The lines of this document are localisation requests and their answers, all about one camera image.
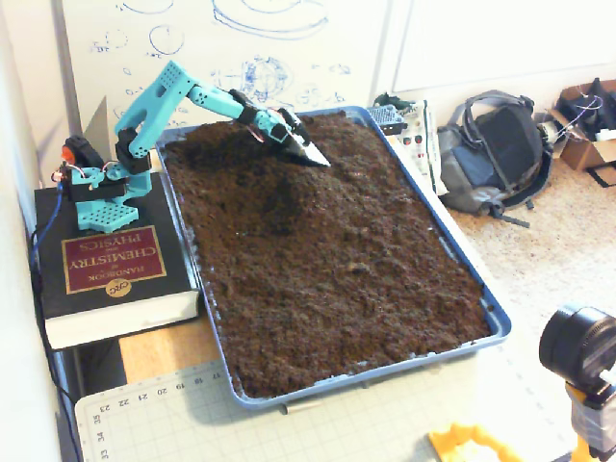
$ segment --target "black book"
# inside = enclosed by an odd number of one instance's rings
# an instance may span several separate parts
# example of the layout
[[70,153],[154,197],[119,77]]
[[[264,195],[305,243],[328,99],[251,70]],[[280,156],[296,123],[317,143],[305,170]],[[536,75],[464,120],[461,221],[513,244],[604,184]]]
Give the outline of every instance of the black book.
[[[55,188],[35,191],[47,222]],[[114,233],[80,231],[65,197],[38,248],[42,311],[53,349],[73,347],[197,316],[199,279],[169,188],[152,173],[152,191],[126,201],[139,219]]]

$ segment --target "floor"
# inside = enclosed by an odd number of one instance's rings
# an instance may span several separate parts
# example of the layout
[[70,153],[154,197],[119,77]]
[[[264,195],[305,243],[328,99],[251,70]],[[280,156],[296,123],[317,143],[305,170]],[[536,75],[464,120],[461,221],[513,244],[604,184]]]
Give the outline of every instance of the floor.
[[554,161],[532,211],[508,215],[530,228],[452,211],[462,231],[527,319],[537,340],[562,305],[582,303],[616,316],[616,187]]

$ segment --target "red label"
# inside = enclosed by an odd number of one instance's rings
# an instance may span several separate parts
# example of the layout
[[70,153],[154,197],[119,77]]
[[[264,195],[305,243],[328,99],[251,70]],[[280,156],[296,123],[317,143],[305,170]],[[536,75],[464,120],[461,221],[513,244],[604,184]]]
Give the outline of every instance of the red label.
[[62,241],[66,293],[166,276],[154,226]]

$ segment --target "dark brown soil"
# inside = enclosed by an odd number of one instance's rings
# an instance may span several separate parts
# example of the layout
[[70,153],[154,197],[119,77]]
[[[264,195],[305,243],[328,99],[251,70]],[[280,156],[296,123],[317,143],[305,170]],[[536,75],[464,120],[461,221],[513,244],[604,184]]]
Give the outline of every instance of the dark brown soil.
[[342,115],[304,121],[332,167],[281,163],[227,122],[174,143],[166,162],[246,394],[279,396],[489,335],[481,288],[441,247],[378,136]]

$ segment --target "gray backpack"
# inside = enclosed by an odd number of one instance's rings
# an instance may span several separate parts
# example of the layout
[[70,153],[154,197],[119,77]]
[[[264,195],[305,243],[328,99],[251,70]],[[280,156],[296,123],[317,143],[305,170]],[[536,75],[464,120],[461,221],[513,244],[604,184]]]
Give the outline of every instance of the gray backpack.
[[[495,109],[473,117],[474,103]],[[542,191],[552,167],[552,146],[532,119],[533,101],[498,90],[469,98],[449,123],[438,129],[441,178],[449,190],[440,199],[451,209],[504,219],[529,227],[504,213]],[[457,120],[462,113],[462,125]]]

